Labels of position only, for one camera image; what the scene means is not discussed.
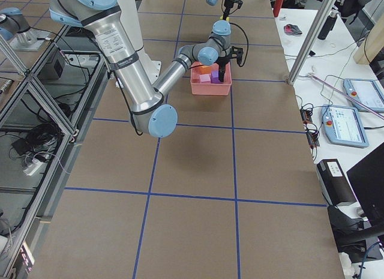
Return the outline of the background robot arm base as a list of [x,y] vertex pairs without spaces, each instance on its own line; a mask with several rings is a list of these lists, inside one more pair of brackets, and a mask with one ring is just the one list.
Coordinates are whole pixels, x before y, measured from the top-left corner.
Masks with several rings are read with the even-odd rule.
[[11,41],[10,46],[17,51],[36,52],[43,44],[43,40],[38,39],[38,34],[16,7],[1,10],[1,36]]

